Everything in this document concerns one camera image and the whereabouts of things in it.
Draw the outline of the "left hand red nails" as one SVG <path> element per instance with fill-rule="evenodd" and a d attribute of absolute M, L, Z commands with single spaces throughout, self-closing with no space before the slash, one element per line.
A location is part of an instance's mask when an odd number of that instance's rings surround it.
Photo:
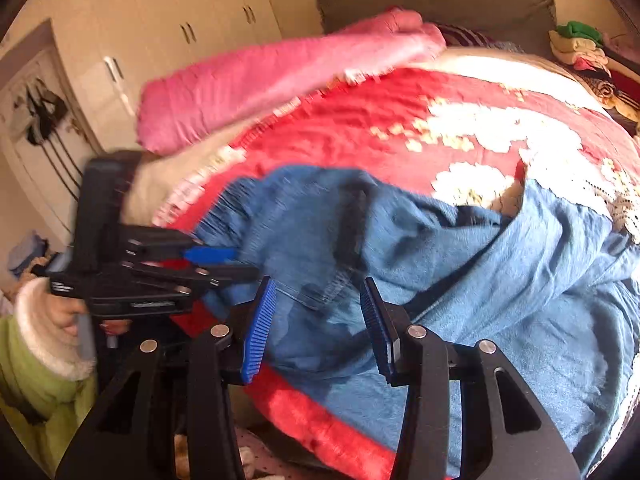
<path fill-rule="evenodd" d="M 70 336 L 78 335 L 77 321 L 79 315 L 87 314 L 85 303 L 76 298 L 65 298 L 46 295 L 47 316 L 57 328 L 64 330 Z M 107 336 L 119 336 L 126 333 L 130 327 L 129 320 L 103 320 L 100 327 Z"/>

